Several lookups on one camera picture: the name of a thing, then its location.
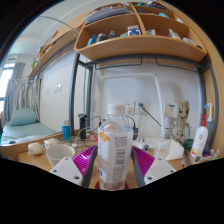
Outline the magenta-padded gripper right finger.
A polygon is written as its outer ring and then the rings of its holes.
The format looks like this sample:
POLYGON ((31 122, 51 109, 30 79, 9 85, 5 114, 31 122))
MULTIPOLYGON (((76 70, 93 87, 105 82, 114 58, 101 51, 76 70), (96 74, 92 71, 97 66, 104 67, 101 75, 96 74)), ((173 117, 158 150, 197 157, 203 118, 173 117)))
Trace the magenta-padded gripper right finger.
POLYGON ((139 187, 153 183, 176 171, 166 160, 154 158, 135 146, 132 147, 131 158, 139 187))

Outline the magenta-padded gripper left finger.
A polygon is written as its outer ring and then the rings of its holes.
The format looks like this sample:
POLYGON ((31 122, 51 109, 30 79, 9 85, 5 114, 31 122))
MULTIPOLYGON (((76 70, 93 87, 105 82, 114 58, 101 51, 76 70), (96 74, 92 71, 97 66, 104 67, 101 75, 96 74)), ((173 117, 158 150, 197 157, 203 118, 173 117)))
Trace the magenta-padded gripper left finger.
POLYGON ((92 178, 97 146, 91 146, 73 158, 64 157, 50 172, 76 185, 88 188, 92 178))

